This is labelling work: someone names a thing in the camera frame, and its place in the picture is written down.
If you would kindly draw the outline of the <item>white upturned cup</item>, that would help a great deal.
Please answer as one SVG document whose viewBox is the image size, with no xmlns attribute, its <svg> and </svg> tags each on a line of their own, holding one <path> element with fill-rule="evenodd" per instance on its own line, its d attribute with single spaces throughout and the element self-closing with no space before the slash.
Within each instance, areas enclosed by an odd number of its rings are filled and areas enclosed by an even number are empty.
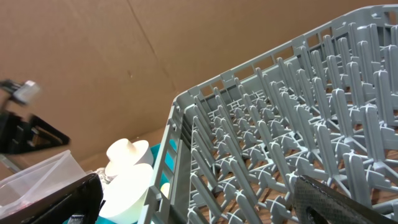
<svg viewBox="0 0 398 224">
<path fill-rule="evenodd" d="M 137 156 L 137 153 L 137 148 L 126 138 L 112 143 L 106 151 L 106 155 L 112 165 L 122 163 L 127 159 L 133 159 Z"/>
</svg>

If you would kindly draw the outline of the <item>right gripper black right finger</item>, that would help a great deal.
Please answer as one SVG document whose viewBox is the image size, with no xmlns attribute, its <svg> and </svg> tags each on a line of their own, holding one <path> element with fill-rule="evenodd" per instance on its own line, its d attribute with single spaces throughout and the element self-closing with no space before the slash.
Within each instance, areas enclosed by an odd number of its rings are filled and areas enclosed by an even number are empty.
<svg viewBox="0 0 398 224">
<path fill-rule="evenodd" d="M 397 223 L 307 175 L 295 181 L 294 210 L 298 221 L 304 224 Z"/>
</svg>

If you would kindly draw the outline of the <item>white bowl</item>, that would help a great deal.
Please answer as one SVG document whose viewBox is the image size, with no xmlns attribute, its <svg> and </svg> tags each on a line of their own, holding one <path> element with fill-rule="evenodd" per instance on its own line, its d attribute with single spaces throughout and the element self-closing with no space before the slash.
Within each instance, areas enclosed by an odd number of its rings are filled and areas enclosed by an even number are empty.
<svg viewBox="0 0 398 224">
<path fill-rule="evenodd" d="M 114 223 L 137 222 L 152 174 L 149 164 L 137 164 L 121 172 L 104 191 L 105 203 L 99 216 Z"/>
</svg>

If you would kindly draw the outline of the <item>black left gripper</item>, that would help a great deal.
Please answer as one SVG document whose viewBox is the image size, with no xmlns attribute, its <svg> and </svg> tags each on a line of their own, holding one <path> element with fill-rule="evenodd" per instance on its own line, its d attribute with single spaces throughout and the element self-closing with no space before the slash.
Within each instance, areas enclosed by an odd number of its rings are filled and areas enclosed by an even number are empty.
<svg viewBox="0 0 398 224">
<path fill-rule="evenodd" d="M 1 154 L 24 154 L 69 143 L 67 135 L 36 115 L 28 123 L 13 112 L 1 113 Z"/>
</svg>

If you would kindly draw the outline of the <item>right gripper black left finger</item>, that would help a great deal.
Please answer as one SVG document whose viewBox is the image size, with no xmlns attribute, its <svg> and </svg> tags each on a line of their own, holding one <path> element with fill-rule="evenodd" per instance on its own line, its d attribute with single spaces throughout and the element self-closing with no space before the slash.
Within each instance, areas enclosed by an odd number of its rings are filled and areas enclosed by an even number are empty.
<svg viewBox="0 0 398 224">
<path fill-rule="evenodd" d="M 91 173 L 64 188 L 1 218 L 1 224 L 95 224 L 103 205 L 98 174 Z"/>
</svg>

